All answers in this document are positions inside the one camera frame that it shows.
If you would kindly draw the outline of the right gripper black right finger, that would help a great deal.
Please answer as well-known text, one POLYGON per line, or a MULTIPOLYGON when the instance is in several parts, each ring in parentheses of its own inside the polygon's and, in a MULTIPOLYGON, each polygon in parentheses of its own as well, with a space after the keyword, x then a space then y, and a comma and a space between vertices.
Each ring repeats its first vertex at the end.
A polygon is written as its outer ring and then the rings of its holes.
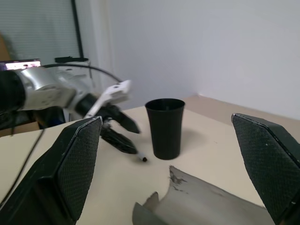
POLYGON ((232 114, 244 165, 276 225, 300 225, 300 143, 281 125, 232 114))

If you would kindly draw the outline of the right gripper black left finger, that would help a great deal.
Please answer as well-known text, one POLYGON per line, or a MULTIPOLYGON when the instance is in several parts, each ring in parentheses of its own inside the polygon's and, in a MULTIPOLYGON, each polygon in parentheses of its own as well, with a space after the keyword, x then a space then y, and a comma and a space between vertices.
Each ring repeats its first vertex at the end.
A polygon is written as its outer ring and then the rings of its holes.
POLYGON ((100 116, 65 127, 0 209, 0 225, 75 225, 92 182, 100 116))

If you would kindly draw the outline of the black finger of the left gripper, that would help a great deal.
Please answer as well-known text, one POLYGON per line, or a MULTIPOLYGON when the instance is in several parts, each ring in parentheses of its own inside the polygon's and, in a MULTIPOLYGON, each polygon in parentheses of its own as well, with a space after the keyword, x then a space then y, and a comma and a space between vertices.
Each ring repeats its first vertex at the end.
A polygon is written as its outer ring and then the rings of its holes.
POLYGON ((112 108, 112 115, 113 119, 117 121, 124 129, 126 129, 129 132, 139 134, 140 129, 135 123, 135 121, 128 117, 126 114, 124 114, 120 108, 113 107, 112 108))
POLYGON ((100 133, 101 138, 118 149, 119 151, 127 154, 137 154, 138 151, 133 142, 126 138, 124 135, 117 133, 111 128, 103 128, 100 133))

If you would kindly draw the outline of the black plastic cup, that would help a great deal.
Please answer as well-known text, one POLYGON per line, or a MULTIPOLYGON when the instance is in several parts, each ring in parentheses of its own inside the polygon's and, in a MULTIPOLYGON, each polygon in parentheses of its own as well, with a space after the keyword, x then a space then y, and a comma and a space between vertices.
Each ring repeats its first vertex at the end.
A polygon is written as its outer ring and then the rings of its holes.
POLYGON ((172 160, 180 155, 184 107, 184 101, 174 98, 155 99, 145 104, 155 157, 172 160))

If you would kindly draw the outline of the brown wooden desk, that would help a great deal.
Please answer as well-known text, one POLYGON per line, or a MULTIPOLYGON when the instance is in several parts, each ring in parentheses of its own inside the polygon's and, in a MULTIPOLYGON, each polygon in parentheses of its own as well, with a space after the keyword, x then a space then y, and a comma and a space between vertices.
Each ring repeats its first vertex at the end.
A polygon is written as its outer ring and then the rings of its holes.
POLYGON ((0 137, 39 130, 32 111, 0 114, 0 137))

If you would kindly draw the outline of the lit computer screen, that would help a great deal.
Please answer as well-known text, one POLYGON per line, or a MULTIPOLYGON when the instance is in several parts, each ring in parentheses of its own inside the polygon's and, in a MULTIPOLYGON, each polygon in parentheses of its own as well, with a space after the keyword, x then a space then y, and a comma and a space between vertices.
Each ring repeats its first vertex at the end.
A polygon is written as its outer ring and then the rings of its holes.
POLYGON ((0 71, 18 70, 41 66, 40 59, 0 61, 0 71))

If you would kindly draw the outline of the brown cardboard sheet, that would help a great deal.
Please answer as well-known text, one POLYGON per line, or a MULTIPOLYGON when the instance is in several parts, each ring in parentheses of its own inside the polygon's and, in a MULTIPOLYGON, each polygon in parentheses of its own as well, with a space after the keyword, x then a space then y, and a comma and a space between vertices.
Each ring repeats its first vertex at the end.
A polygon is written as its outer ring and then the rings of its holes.
POLYGON ((4 38, 0 33, 0 61, 11 60, 4 38))

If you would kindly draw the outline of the black horizontal bracket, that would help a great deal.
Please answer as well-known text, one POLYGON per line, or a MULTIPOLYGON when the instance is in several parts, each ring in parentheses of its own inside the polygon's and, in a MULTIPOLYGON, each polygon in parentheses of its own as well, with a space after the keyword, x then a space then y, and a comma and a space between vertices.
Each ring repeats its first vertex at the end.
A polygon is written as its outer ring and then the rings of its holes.
POLYGON ((54 59, 56 63, 70 63, 70 62, 87 62, 89 61, 88 58, 85 57, 57 57, 54 59))

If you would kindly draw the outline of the black window frame bar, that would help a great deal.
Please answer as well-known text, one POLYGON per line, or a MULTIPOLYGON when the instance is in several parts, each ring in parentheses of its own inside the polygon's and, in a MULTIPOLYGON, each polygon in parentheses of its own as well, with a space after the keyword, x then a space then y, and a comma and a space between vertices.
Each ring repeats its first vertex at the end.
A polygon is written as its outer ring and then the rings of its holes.
POLYGON ((72 12, 73 12, 74 24, 75 24, 75 34, 76 34, 76 39, 77 39, 79 56, 81 58, 83 58, 84 53, 83 53, 82 39, 81 39, 81 34, 80 34, 76 2, 75 2, 75 0, 70 0, 70 1, 71 1, 71 7, 72 7, 72 12))

